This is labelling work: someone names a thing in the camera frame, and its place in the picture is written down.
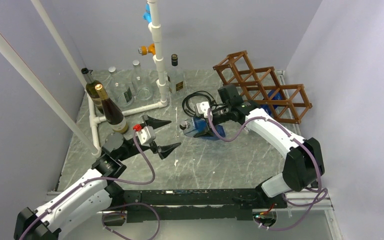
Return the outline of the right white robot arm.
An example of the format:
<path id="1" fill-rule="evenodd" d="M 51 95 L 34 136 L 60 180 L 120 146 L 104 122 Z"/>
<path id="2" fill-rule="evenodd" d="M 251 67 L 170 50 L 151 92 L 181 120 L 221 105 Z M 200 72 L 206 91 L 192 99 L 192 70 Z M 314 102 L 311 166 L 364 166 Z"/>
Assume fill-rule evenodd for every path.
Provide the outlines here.
<path id="1" fill-rule="evenodd" d="M 320 143 L 315 138 L 304 138 L 285 128 L 271 117 L 260 104 L 253 100 L 245 101 L 233 84 L 218 89 L 222 101 L 199 102 L 194 106 L 191 118 L 194 138 L 216 137 L 228 142 L 221 135 L 220 125 L 233 121 L 241 125 L 239 131 L 248 129 L 270 143 L 284 157 L 281 173 L 261 182 L 255 194 L 256 203 L 269 207 L 275 197 L 291 191 L 300 192 L 313 182 L 322 185 L 325 172 Z"/>

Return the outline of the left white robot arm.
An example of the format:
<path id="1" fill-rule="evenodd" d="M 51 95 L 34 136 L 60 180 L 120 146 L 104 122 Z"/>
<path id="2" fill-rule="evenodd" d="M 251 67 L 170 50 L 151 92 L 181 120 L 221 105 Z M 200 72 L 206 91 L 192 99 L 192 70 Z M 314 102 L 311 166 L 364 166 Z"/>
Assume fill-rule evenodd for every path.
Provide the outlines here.
<path id="1" fill-rule="evenodd" d="M 101 147 L 101 155 L 85 174 L 49 202 L 32 210 L 24 208 L 17 215 L 14 239 L 61 240 L 70 231 L 97 212 L 117 210 L 124 203 L 120 175 L 126 170 L 122 162 L 151 150 L 165 159 L 180 143 L 159 146 L 155 129 L 171 121 L 142 115 L 142 123 L 133 127 L 133 137 L 119 132 L 109 134 Z"/>

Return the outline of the blue Blue Dash bottle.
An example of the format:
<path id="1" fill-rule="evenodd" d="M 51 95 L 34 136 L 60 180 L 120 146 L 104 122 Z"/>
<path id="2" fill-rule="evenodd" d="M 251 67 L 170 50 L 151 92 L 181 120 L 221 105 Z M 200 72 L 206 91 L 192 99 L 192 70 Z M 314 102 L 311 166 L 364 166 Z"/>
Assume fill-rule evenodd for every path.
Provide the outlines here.
<path id="1" fill-rule="evenodd" d="M 273 95 L 272 100 L 275 100 L 275 101 L 283 100 L 281 94 L 280 94 L 279 92 L 278 92 L 278 93 L 275 93 L 275 90 L 274 90 L 274 89 L 271 90 L 271 91 L 268 93 L 268 96 L 269 96 L 269 97 L 271 97 L 272 95 Z M 268 104 L 261 104 L 260 107 L 261 107 L 262 109 L 264 109 L 264 110 L 266 111 L 266 113 L 267 113 L 268 115 L 270 115 L 271 117 L 274 116 Z"/>

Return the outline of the clear bottle green label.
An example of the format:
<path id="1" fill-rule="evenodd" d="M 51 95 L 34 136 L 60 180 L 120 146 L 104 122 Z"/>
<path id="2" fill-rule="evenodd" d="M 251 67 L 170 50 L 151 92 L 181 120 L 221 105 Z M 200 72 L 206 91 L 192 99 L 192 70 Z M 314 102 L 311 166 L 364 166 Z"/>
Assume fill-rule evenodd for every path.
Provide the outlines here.
<path id="1" fill-rule="evenodd" d="M 150 82 L 147 76 L 145 76 L 139 60 L 134 60 L 132 65 L 132 84 L 135 88 L 136 98 L 141 101 L 147 101 L 153 97 Z"/>

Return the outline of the brown bottle gold foil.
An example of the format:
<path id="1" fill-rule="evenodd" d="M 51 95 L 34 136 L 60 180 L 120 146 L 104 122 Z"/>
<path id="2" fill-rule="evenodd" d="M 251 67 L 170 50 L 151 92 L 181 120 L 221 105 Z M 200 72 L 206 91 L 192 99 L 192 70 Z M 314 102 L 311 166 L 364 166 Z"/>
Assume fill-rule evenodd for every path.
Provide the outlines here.
<path id="1" fill-rule="evenodd" d="M 120 108 L 111 100 L 101 83 L 96 84 L 94 88 L 101 99 L 104 116 L 112 130 L 125 134 L 128 131 L 128 124 Z"/>

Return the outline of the green wine bottle silver foil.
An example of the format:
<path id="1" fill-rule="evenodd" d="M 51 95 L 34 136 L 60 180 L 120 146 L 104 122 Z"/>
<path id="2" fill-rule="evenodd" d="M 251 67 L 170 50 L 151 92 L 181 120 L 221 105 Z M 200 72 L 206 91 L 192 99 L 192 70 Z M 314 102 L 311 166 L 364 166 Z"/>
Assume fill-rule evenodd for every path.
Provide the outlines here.
<path id="1" fill-rule="evenodd" d="M 94 105 L 99 110 L 99 112 L 101 114 L 103 114 L 104 111 L 103 111 L 102 101 L 101 101 L 101 98 L 100 98 L 98 92 L 95 89 L 95 86 L 97 84 L 101 84 L 101 82 L 98 81 L 98 80 L 95 80 L 92 77 L 92 71 L 93 70 L 89 70 L 86 67 L 81 69 L 81 73 L 83 74 L 83 77 L 84 77 L 84 79 L 86 81 L 85 90 L 88 93 L 88 95 L 90 96 L 90 98 L 93 101 Z"/>

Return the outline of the clear bottle white cap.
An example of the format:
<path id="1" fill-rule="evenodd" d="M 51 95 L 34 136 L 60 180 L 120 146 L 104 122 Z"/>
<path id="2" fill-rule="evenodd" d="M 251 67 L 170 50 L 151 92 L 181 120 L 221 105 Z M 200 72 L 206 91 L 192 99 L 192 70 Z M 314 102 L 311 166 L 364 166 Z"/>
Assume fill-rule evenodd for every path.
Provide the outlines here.
<path id="1" fill-rule="evenodd" d="M 119 107 L 128 107 L 134 102 L 134 97 L 130 86 L 117 74 L 115 66 L 108 68 L 109 71 L 109 91 L 113 101 Z"/>

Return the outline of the blue square bottle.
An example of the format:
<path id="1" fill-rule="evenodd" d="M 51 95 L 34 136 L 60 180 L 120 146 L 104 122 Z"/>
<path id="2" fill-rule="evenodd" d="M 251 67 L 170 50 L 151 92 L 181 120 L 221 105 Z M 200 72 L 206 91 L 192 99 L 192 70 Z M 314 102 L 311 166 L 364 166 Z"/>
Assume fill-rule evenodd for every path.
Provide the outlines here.
<path id="1" fill-rule="evenodd" d="M 194 138 L 194 134 L 201 130 L 212 130 L 207 118 L 199 118 L 196 116 L 190 117 L 179 124 L 179 128 L 182 130 L 186 137 Z M 226 137 L 225 130 L 221 124 L 214 125 L 216 132 L 223 138 Z M 199 138 L 204 140 L 217 141 L 219 138 Z"/>

